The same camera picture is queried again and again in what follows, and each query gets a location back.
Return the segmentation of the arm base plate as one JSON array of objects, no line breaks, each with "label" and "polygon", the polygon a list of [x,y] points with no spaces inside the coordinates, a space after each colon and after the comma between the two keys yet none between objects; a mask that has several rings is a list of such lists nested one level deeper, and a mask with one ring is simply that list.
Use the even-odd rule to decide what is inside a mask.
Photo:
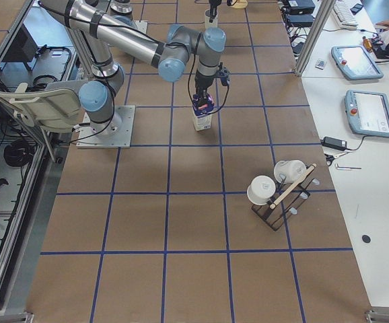
[{"label": "arm base plate", "polygon": [[90,126],[81,127],[79,141],[75,144],[80,149],[129,148],[135,119],[135,105],[116,106],[114,117],[108,123],[96,124],[90,121],[87,112],[84,113],[83,122]]}]

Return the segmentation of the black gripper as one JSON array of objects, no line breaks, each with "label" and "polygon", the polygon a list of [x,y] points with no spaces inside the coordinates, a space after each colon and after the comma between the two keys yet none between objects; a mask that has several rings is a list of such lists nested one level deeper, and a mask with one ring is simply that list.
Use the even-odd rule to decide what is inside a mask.
[{"label": "black gripper", "polygon": [[211,86],[211,75],[205,75],[199,69],[195,74],[195,91],[199,98],[206,98],[208,94],[208,88]]}]

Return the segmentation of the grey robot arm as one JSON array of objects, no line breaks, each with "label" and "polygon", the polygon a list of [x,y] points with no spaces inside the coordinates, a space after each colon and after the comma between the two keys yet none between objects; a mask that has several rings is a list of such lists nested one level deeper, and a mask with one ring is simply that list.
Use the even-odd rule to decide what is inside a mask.
[{"label": "grey robot arm", "polygon": [[193,122],[209,120],[218,112],[208,89],[215,79],[229,87],[229,71],[220,61],[226,42],[221,28],[210,27],[200,32],[173,24],[167,40],[161,42],[85,1],[40,1],[39,5],[66,28],[83,34],[91,54],[92,71],[98,79],[110,79],[117,73],[109,46],[155,67],[162,79],[172,83],[181,78],[188,60],[192,59],[197,66],[195,91],[189,94]]}]

